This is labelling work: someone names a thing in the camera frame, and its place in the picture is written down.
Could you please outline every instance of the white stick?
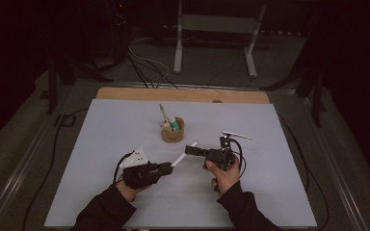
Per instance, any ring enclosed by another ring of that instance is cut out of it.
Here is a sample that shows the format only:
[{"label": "white stick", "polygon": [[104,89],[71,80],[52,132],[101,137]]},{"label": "white stick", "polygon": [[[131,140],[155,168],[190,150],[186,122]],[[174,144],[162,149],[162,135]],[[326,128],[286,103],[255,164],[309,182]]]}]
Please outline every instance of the white stick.
[{"label": "white stick", "polygon": [[[194,143],[191,144],[191,146],[196,146],[198,145],[199,141],[195,141]],[[176,161],[171,165],[171,167],[175,167],[176,165],[178,165],[178,163],[180,161],[182,161],[182,159],[184,159],[184,157],[186,156],[186,153],[182,153],[178,159],[176,159]]]}]

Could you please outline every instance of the table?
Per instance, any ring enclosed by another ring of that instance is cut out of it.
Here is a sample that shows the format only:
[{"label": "table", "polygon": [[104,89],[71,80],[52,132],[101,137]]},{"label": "table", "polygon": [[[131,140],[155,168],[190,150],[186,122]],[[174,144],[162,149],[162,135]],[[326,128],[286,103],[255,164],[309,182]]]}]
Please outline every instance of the table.
[{"label": "table", "polygon": [[254,44],[259,34],[266,6],[266,4],[262,4],[260,8],[261,10],[256,18],[214,16],[183,13],[182,0],[178,0],[177,36],[173,73],[181,72],[183,51],[182,30],[195,30],[251,34],[251,42],[247,47],[245,47],[245,58],[249,70],[249,76],[252,78],[257,77],[251,52],[253,51]]},{"label": "table", "polygon": [[[184,118],[182,142],[161,140],[159,103]],[[202,148],[220,148],[222,130],[253,137],[237,140],[248,164],[242,187],[255,193],[259,210],[281,227],[316,226],[264,92],[121,88],[103,88],[92,102],[44,226],[73,225],[87,203],[110,185],[125,153],[141,145],[152,163],[173,163],[194,140]],[[202,164],[203,158],[187,156],[172,175],[139,194],[133,202],[138,211],[124,228],[231,228],[210,186],[212,174]]]}]

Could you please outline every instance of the floor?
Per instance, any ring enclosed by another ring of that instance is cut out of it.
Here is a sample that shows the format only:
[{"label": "floor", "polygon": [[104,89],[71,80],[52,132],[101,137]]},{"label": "floor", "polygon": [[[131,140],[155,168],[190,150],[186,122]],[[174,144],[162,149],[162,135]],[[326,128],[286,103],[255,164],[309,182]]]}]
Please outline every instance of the floor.
[{"label": "floor", "polygon": [[[43,224],[85,113],[78,113],[74,124],[59,133],[56,120],[89,107],[101,87],[258,90],[288,75],[304,43],[300,37],[260,34],[253,50],[258,77],[252,79],[239,40],[218,44],[206,36],[185,39],[182,72],[173,74],[174,39],[134,38],[134,63],[127,59],[103,73],[114,83],[100,83],[75,70],[74,86],[59,85],[53,115],[46,114],[48,102],[40,99],[47,90],[47,73],[43,74],[37,90],[0,132],[0,230],[48,230]],[[151,81],[143,83],[133,64]],[[317,127],[309,113],[311,95],[295,95],[299,83],[268,95],[287,124],[283,129],[292,155],[304,185],[308,182],[308,200],[319,224],[311,230],[370,230],[370,168],[329,90],[323,92],[326,110],[320,114],[322,127]]]}]

